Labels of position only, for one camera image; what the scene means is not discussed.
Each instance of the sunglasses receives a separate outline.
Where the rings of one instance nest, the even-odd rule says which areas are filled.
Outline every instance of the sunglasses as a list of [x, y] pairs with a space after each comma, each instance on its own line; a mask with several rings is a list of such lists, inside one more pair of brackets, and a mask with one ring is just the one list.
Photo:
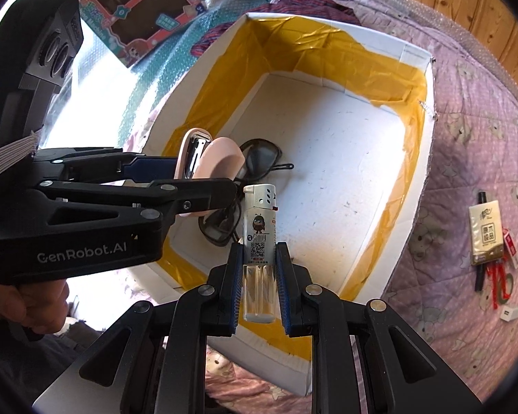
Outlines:
[[272, 171], [294, 169], [293, 163], [278, 164], [282, 150], [263, 138], [247, 141], [240, 149], [246, 160], [234, 179], [238, 185], [235, 201], [227, 208], [198, 218], [199, 229], [205, 238], [219, 247], [226, 246], [231, 240], [236, 243], [240, 240], [236, 227], [242, 218], [243, 187], [253, 185]]

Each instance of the qr code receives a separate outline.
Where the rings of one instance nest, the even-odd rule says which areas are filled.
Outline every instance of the qr code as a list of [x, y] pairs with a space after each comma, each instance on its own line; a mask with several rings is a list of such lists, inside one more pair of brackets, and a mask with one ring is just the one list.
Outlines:
[[251, 257], [263, 258], [265, 256], [265, 243], [251, 243]]
[[482, 241], [484, 244], [495, 241], [495, 224], [482, 226]]

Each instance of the human hand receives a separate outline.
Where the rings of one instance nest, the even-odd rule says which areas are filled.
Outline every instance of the human hand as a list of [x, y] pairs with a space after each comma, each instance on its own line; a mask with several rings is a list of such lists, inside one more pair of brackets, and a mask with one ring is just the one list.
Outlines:
[[34, 333], [56, 333], [64, 326], [69, 307], [65, 280], [15, 286], [0, 285], [0, 319], [31, 328]]

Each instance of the white ribbed strap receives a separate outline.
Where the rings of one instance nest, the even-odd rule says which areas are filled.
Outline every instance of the white ribbed strap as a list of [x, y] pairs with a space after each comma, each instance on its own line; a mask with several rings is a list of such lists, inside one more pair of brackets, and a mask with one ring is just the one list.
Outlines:
[[39, 147], [40, 131], [32, 132], [28, 137], [22, 138], [9, 145], [0, 148], [0, 174], [9, 167], [23, 160], [29, 154], [36, 152]]

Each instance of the white power adapter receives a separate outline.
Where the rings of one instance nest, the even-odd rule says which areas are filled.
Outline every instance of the white power adapter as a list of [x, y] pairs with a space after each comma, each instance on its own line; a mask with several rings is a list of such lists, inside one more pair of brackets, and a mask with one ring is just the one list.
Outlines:
[[518, 318], [518, 305], [505, 305], [501, 311], [501, 319], [507, 322]]

